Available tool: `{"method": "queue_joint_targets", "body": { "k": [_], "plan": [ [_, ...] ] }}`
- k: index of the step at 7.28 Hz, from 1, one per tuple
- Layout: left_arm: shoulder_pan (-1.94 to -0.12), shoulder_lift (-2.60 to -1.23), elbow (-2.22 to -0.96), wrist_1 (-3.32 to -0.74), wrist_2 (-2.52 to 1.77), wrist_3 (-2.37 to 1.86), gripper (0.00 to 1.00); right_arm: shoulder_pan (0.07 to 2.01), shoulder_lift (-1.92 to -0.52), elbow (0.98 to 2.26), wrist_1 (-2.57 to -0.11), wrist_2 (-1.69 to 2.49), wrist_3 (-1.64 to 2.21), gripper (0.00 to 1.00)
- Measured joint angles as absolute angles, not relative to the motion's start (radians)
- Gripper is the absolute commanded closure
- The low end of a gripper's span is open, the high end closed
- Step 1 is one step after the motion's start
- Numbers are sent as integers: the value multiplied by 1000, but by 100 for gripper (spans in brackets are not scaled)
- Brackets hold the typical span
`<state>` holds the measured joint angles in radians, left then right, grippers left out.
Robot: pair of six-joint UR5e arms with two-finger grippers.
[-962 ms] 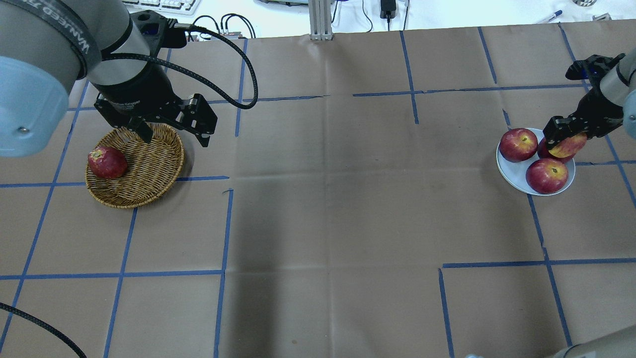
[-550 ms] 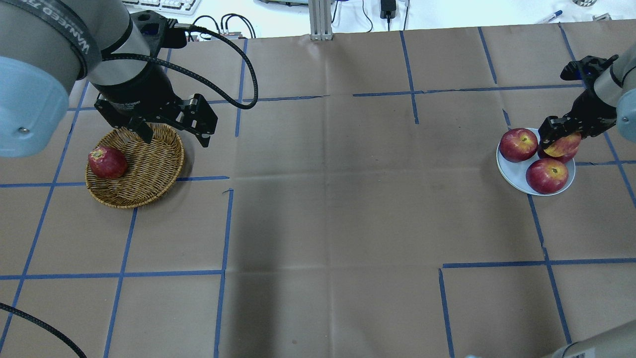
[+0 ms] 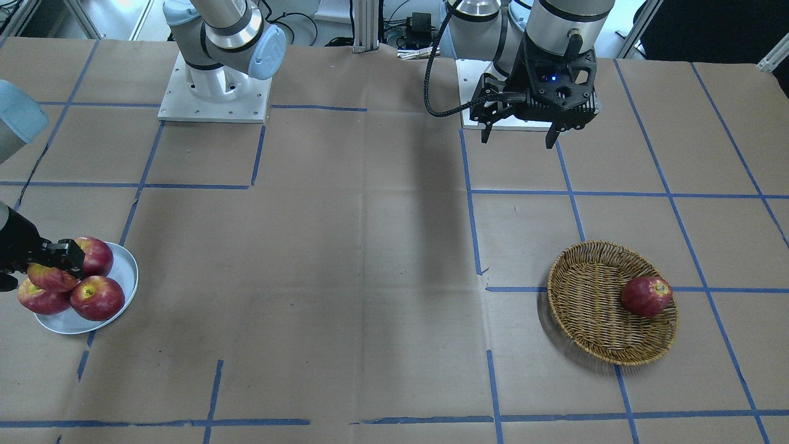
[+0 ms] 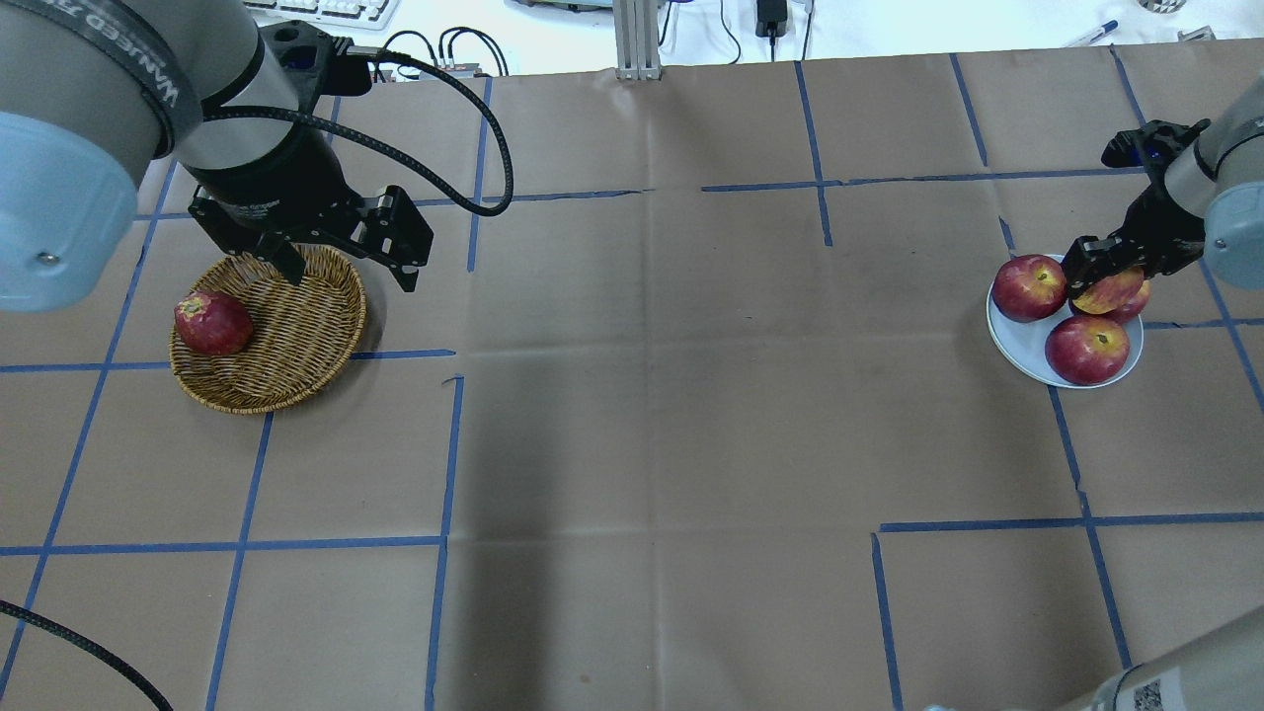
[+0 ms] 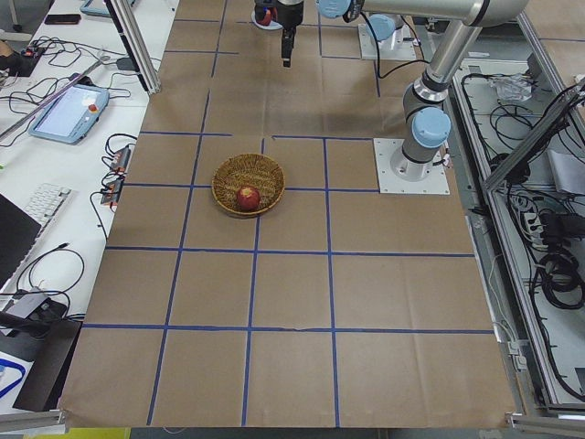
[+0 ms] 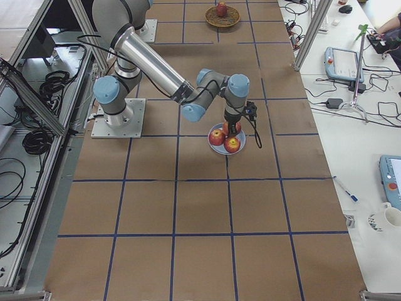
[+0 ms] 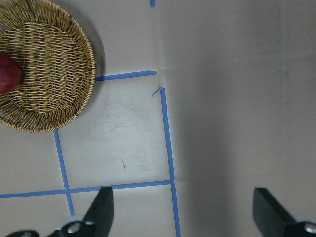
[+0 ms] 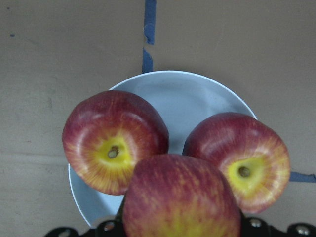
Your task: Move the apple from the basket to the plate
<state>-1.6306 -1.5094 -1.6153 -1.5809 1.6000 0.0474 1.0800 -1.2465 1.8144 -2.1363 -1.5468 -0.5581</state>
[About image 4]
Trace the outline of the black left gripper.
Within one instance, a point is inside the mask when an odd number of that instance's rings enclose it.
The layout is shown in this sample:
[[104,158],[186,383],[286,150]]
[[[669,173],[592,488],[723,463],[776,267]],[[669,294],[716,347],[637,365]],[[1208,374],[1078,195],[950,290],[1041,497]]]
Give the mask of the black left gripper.
[[301,286],[305,245],[330,245],[393,272],[403,292],[417,288],[434,229],[407,191],[388,186],[364,199],[348,185],[331,147],[313,127],[295,127],[265,156],[231,168],[191,167],[197,190],[190,213],[225,256],[254,256],[284,282]]

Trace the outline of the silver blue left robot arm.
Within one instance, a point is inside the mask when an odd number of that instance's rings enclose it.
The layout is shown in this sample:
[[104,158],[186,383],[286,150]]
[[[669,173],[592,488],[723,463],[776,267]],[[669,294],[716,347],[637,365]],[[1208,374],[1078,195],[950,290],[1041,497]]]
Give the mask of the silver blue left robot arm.
[[321,96],[370,87],[375,52],[303,22],[257,27],[238,1],[3,4],[1,301],[91,294],[138,211],[150,162],[196,180],[195,221],[225,256],[289,283],[302,245],[391,269],[404,291],[434,230],[398,186],[362,197],[326,144]]

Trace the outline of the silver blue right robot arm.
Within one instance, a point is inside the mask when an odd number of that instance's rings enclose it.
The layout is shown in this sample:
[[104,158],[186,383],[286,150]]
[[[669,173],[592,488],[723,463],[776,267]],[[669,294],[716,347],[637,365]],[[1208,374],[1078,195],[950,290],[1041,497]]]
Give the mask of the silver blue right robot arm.
[[1237,288],[1263,283],[1263,81],[1194,124],[1152,120],[1114,135],[1107,168],[1141,168],[1149,185],[1106,237],[1079,237],[1062,261],[1068,295],[1139,267],[1170,276],[1205,261]]

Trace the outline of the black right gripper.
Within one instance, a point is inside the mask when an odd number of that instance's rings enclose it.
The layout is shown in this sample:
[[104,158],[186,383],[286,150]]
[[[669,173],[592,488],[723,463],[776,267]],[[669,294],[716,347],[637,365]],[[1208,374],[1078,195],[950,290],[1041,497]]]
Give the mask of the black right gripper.
[[1102,151],[1107,168],[1141,167],[1149,186],[1134,199],[1121,225],[1106,237],[1083,235],[1062,259],[1068,297],[1078,299],[1101,280],[1141,267],[1146,277],[1174,275],[1205,253],[1205,220],[1177,202],[1165,175],[1179,158],[1194,157],[1193,145],[1213,124],[1152,120],[1116,133]]

